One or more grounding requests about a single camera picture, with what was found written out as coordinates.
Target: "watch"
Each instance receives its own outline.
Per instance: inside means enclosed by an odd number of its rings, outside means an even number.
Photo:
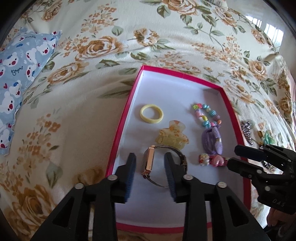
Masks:
[[[154,152],[155,152],[155,149],[158,149],[158,148],[170,149],[170,150],[174,151],[179,156],[180,161],[181,161],[180,166],[183,167],[185,173],[187,173],[186,156],[184,156],[182,154],[182,152],[180,152],[177,148],[174,148],[174,147],[168,146],[168,145],[162,145],[162,146],[152,145],[144,152],[143,166],[142,166],[141,174],[143,175],[143,177],[145,179],[147,179],[152,184],[154,184],[158,187],[168,188],[168,186],[163,186],[163,185],[157,184],[156,182],[154,182],[150,179],[150,173],[152,171],[152,165],[153,165],[153,159],[154,159]]]

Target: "watch face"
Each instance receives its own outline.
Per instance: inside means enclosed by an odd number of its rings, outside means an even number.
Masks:
[[[141,174],[149,174],[152,170],[152,164],[153,164],[153,158],[154,158],[154,148],[149,147],[145,152],[143,156],[143,166]]]

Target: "purple hair tie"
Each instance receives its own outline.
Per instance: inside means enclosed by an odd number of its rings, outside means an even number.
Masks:
[[[205,129],[202,133],[202,146],[209,155],[221,155],[223,145],[221,135],[217,127]]]

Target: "floral blanket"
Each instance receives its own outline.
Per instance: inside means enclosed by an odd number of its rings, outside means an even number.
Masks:
[[[104,178],[143,64],[222,86],[237,118],[252,122],[253,147],[264,135],[294,150],[289,70],[265,33],[233,9],[204,0],[37,0],[2,48],[22,26],[63,34],[24,94],[10,154],[0,160],[0,207],[21,240],[30,239],[75,183]],[[268,208],[256,195],[253,188],[251,211],[264,225]],[[123,231],[118,237],[181,240],[181,234]]]

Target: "bed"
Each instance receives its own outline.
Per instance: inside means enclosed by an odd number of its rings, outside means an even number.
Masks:
[[[294,81],[266,34],[234,9],[204,0],[37,0],[2,49],[21,27],[62,31],[24,94],[10,153],[0,159],[0,208],[21,240],[30,239],[75,183],[104,178],[143,64],[222,86],[237,119],[252,123],[252,147],[264,136],[295,150]],[[252,187],[251,212],[264,226],[269,208],[256,195]],[[181,237],[118,231],[121,241]]]

